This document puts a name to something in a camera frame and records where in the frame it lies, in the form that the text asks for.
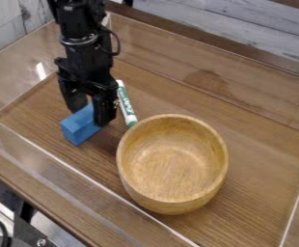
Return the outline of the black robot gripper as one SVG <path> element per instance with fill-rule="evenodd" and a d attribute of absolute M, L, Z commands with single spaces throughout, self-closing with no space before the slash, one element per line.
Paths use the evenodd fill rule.
<path fill-rule="evenodd" d="M 116 118 L 118 88 L 111 75 L 114 57 L 111 37 L 116 34 L 107 28 L 91 31 L 82 38 L 62 36 L 66 57 L 58 57 L 58 84 L 68 110 L 76 113 L 88 105 L 92 96 L 94 123 L 107 126 Z"/>

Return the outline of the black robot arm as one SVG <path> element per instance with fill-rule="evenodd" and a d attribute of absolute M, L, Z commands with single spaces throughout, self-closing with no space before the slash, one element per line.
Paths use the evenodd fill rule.
<path fill-rule="evenodd" d="M 78 113 L 92 98 L 94 123 L 106 126 L 116 118 L 118 81 L 111 75 L 122 45 L 102 21 L 106 0 L 47 0 L 59 26 L 66 57 L 56 57 L 58 84 L 68 110 Z"/>

